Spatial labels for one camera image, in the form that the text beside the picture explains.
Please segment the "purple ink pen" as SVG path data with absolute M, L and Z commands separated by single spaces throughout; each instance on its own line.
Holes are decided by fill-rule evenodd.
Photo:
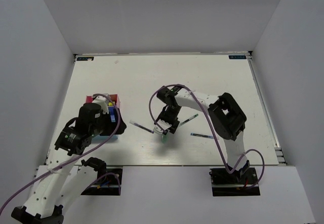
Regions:
M 153 130 L 151 130 L 151 129 L 149 129 L 149 128 L 143 126 L 143 125 L 140 125 L 139 123 L 137 123 L 137 122 L 135 122 L 135 121 L 133 121 L 133 120 L 130 120 L 129 123 L 130 123 L 131 125 L 133 125 L 133 126 L 136 126 L 136 127 L 140 128 L 140 129 L 144 130 L 144 131 L 147 131 L 147 132 L 149 132 L 149 133 L 154 133 Z

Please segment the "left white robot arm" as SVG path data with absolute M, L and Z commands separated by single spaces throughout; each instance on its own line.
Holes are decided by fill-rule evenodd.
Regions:
M 64 212 L 87 187 L 106 180 L 106 163 L 95 157 L 84 160 L 96 136 L 111 139 L 126 129 L 119 108 L 112 102 L 84 103 L 78 117 L 70 119 L 59 134 L 48 171 L 11 217 L 20 223 L 63 223 Z

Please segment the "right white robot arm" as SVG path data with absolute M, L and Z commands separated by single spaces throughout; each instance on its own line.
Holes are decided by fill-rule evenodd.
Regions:
M 165 106 L 154 119 L 154 132 L 160 135 L 174 134 L 180 126 L 178 114 L 184 107 L 200 111 L 211 127 L 213 136 L 220 136 L 225 144 L 227 157 L 220 152 L 229 178 L 240 183 L 247 177 L 250 162 L 244 148 L 244 129 L 246 115 L 229 93 L 213 96 L 189 90 L 183 85 L 171 89 L 161 87 L 156 97 Z

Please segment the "pink blue tiered organizer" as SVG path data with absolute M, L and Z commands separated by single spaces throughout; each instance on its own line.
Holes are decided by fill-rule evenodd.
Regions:
M 108 140 L 108 142 L 113 142 L 118 139 L 118 136 L 125 131 L 125 124 L 121 117 L 118 116 L 120 100 L 117 94 L 109 95 L 104 94 L 106 97 L 109 97 L 110 100 L 102 96 L 86 96 L 86 103 L 97 103 L 103 107 L 103 122 L 104 130 L 97 136 L 93 137 L 92 144 L 99 144 L 104 142 L 109 138 L 111 133 L 116 129 L 116 126 L 119 123 L 119 128 L 115 134 Z

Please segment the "blue ink pen right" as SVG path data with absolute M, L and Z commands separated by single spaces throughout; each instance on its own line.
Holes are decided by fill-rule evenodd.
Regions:
M 199 133 L 191 133 L 190 134 L 193 137 L 199 137 L 199 138 L 206 138 L 206 139 L 214 139 L 214 136 L 210 136 L 210 135 L 205 135 L 205 134 L 199 134 Z

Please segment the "green ink clear pen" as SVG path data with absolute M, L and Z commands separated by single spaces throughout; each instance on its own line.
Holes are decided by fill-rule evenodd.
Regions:
M 193 116 L 190 116 L 190 117 L 187 118 L 186 120 L 182 121 L 182 122 L 179 124 L 179 126 L 182 126 L 182 125 L 188 123 L 189 121 L 191 121 L 191 120 L 193 120 L 193 119 L 195 119 L 195 118 L 197 118 L 197 117 L 198 117 L 198 114 L 195 114 L 195 115 L 193 115 Z

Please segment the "left table corner label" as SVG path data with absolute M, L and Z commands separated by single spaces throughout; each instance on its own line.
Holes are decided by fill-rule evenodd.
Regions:
M 77 57 L 77 61 L 93 61 L 94 57 Z

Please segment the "table corner label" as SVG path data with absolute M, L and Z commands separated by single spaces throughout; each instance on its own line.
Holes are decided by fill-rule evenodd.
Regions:
M 77 61 L 93 61 L 94 57 L 77 57 Z
M 230 60 L 246 60 L 247 57 L 245 55 L 229 55 Z

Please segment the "right table corner label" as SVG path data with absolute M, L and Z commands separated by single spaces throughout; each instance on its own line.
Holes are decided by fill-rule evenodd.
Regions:
M 229 55 L 230 60 L 246 60 L 247 57 L 245 55 Z

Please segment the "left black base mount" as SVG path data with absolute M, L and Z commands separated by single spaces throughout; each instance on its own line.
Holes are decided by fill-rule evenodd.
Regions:
M 92 186 L 85 189 L 81 195 L 82 196 L 120 196 L 122 189 L 122 176 L 123 169 L 118 168 L 108 168 L 106 172 L 114 173 L 118 176 L 117 180 L 114 175 L 107 175 Z

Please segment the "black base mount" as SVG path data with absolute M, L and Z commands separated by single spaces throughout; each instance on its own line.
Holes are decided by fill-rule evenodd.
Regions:
M 114 175 L 107 175 L 92 186 L 85 189 L 81 195 L 82 196 L 120 196 L 122 189 L 122 176 L 123 169 L 118 168 L 108 168 L 106 172 L 114 173 L 118 176 L 117 180 Z
M 258 185 L 252 185 L 258 180 L 255 168 L 249 168 L 242 178 L 227 173 L 225 168 L 211 168 L 209 171 L 213 197 L 244 197 L 260 196 Z

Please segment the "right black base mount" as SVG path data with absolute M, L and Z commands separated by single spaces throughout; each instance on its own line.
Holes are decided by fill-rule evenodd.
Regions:
M 260 196 L 258 185 L 252 185 L 258 180 L 255 168 L 249 168 L 242 178 L 227 173 L 225 168 L 211 168 L 209 171 L 213 197 L 244 197 Z

